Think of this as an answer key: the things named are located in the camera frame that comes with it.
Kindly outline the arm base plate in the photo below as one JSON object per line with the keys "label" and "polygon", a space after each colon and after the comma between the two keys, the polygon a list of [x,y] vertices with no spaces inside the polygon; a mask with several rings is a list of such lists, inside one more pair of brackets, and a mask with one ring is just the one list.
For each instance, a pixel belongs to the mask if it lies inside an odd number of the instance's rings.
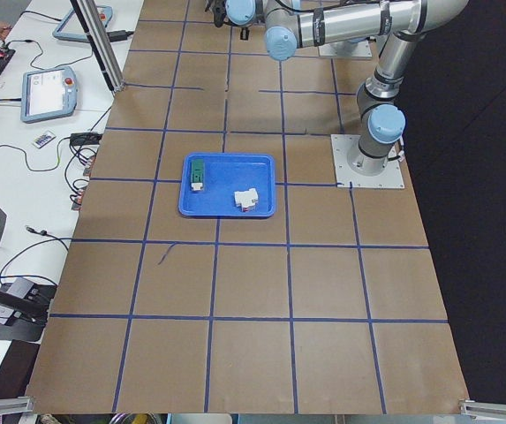
{"label": "arm base plate", "polygon": [[318,48],[321,57],[350,60],[370,60],[373,53],[367,39],[347,40],[322,45]]}
{"label": "arm base plate", "polygon": [[357,134],[332,134],[336,185],[342,188],[404,189],[401,163],[392,147],[383,158],[373,159],[359,150]]}

